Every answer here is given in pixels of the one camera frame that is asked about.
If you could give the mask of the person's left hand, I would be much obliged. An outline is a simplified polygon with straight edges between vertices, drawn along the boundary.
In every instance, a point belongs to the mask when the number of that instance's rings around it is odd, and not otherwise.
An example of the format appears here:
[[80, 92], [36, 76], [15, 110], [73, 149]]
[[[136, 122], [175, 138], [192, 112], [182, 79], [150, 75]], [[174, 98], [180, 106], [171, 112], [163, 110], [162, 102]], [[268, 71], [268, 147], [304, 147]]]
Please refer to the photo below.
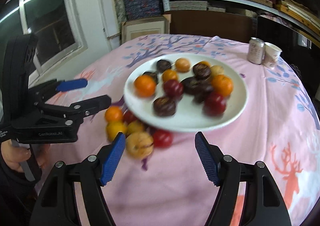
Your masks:
[[[50, 144], [41, 145], [36, 154], [36, 161], [40, 168], [44, 168], [48, 163], [48, 152]], [[14, 147], [11, 140], [1, 143], [1, 154], [7, 166], [16, 171], [23, 172], [21, 162], [27, 161], [31, 157], [31, 151], [24, 147]]]

